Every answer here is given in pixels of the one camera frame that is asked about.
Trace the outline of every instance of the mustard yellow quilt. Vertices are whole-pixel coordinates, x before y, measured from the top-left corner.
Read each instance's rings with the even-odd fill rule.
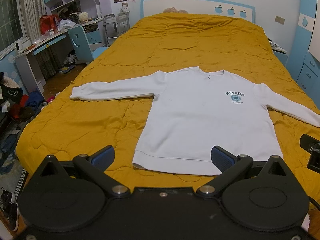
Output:
[[[22,166],[33,173],[48,154],[66,161],[112,145],[116,157],[105,173],[131,190],[135,186],[196,189],[205,184],[211,177],[166,174],[132,166],[152,98],[99,102],[69,99],[73,87],[88,82],[112,82],[191,66],[206,72],[225,69],[254,83],[263,82],[274,92],[320,114],[273,55],[261,27],[239,18],[162,13],[143,18],[120,36],[26,126],[17,145]],[[319,201],[320,174],[306,168],[310,155],[300,148],[299,139],[304,133],[320,139],[320,129],[272,109],[269,115],[285,162],[307,194]]]

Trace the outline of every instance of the blue chair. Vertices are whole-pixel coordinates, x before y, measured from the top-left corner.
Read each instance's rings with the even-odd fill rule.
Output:
[[[78,60],[92,62],[107,49],[106,47],[99,47],[91,52],[87,35],[85,35],[82,26],[68,29],[68,33]]]

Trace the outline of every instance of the white sweatshirt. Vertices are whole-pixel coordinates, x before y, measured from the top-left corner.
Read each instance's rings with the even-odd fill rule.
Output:
[[[256,161],[282,156],[267,106],[320,126],[320,116],[276,94],[221,70],[199,67],[74,87],[70,98],[87,101],[153,96],[145,128],[132,163],[138,168],[169,173],[216,175],[211,149],[218,145]]]

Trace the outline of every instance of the gray curtain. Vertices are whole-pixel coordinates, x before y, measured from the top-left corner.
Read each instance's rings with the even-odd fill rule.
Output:
[[[27,36],[31,42],[41,36],[40,18],[46,15],[44,0],[19,0],[22,14],[22,22]],[[45,49],[36,55],[41,72],[45,79],[53,76],[61,67],[55,60],[51,49]]]

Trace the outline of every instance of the window frame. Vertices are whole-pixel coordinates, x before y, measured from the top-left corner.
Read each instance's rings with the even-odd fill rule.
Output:
[[[30,39],[30,37],[26,36],[26,31],[23,26],[21,9],[20,9],[20,0],[17,0],[17,10],[18,10],[19,22],[20,22],[20,27],[21,27],[23,36],[20,39],[14,41],[12,44],[10,44],[8,47],[6,47],[4,50],[0,51],[0,60],[16,48],[17,41],[21,41],[22,43],[24,43]]]

